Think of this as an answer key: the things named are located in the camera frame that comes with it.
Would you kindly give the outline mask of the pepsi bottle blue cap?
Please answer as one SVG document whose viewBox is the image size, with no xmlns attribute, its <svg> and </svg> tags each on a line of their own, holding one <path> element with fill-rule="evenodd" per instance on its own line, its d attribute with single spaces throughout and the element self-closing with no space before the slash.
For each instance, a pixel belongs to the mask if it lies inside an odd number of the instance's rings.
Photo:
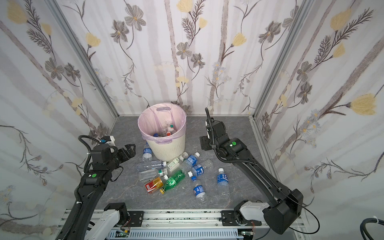
<svg viewBox="0 0 384 240">
<path fill-rule="evenodd" d="M 193 184 L 194 195 L 199 202 L 199 204 L 205 204 L 208 200 L 208 195 L 203 187 L 203 183 L 197 177 L 192 176 L 191 181 Z"/>
</svg>

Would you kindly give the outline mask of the clear bottle green red label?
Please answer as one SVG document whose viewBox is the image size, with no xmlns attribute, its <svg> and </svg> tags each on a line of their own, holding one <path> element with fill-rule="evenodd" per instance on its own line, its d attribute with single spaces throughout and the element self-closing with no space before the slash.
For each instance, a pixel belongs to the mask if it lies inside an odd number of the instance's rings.
<svg viewBox="0 0 384 240">
<path fill-rule="evenodd" d="M 176 132 L 173 124 L 167 125 L 166 136 L 171 136 Z"/>
</svg>

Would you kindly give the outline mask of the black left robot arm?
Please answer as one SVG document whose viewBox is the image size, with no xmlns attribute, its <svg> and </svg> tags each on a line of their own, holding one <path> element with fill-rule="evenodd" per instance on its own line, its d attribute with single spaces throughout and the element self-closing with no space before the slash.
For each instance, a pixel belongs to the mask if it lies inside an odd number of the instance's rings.
<svg viewBox="0 0 384 240">
<path fill-rule="evenodd" d="M 136 156 L 136 145 L 128 144 L 119 149 L 112 136 L 101 140 L 80 135 L 78 140 L 87 148 L 84 174 L 74 190 L 75 203 L 57 240 L 83 240 L 94 210 L 101 196 L 112 182 L 113 171 L 123 168 L 122 163 Z"/>
</svg>

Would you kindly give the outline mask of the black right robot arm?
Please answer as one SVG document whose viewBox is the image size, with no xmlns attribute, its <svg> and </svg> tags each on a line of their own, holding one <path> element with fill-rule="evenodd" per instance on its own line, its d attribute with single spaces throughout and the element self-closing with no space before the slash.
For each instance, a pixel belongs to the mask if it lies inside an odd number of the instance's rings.
<svg viewBox="0 0 384 240">
<path fill-rule="evenodd" d="M 300 217 L 303 209 L 303 194 L 291 190 L 270 174 L 238 138 L 230 138 L 223 122 L 207 115 L 207 135 L 200 137 L 204 151 L 213 150 L 223 163 L 233 164 L 268 199 L 265 203 L 242 201 L 234 209 L 234 222 L 245 225 L 250 221 L 266 223 L 275 233 L 282 235 Z"/>
</svg>

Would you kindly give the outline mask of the pepsi bottle white cap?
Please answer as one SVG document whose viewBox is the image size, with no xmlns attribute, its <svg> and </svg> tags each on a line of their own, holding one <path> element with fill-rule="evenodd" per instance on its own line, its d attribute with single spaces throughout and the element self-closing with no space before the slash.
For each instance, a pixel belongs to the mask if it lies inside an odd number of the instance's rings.
<svg viewBox="0 0 384 240">
<path fill-rule="evenodd" d="M 217 185 L 219 195 L 222 199 L 230 198 L 230 188 L 229 188 L 229 180 L 228 175 L 225 173 L 223 168 L 218 169 L 217 175 Z"/>
</svg>

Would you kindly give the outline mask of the clear bottle red white label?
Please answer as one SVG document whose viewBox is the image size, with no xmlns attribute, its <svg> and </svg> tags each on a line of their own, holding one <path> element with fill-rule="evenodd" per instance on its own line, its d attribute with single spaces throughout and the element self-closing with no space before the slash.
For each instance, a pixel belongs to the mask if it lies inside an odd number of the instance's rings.
<svg viewBox="0 0 384 240">
<path fill-rule="evenodd" d="M 167 121 L 165 127 L 161 131 L 162 137 L 168 137 L 173 135 L 175 132 L 174 123 L 172 121 Z"/>
</svg>

